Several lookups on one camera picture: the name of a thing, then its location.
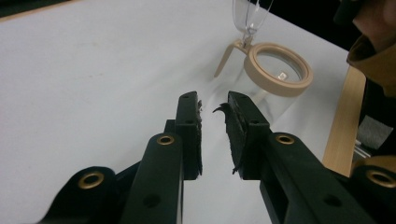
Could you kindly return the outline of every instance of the white tabletop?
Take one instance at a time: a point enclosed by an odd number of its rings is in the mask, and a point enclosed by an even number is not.
[[[0,23],[0,223],[34,223],[77,171],[141,160],[178,97],[203,102],[204,174],[185,182],[184,223],[270,223],[259,181],[232,175],[224,116],[244,56],[232,0],[81,0]],[[270,14],[254,39],[294,50],[314,81],[272,124],[321,160],[347,52]]]

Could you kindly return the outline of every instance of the tan plastic ring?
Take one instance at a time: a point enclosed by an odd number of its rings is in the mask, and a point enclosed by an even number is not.
[[[274,55],[289,64],[300,75],[301,80],[288,82],[268,74],[258,63],[257,55],[261,52]],[[252,46],[245,58],[245,70],[256,85],[279,96],[298,96],[303,93],[313,80],[312,70],[301,56],[290,49],[273,43],[262,43]]]

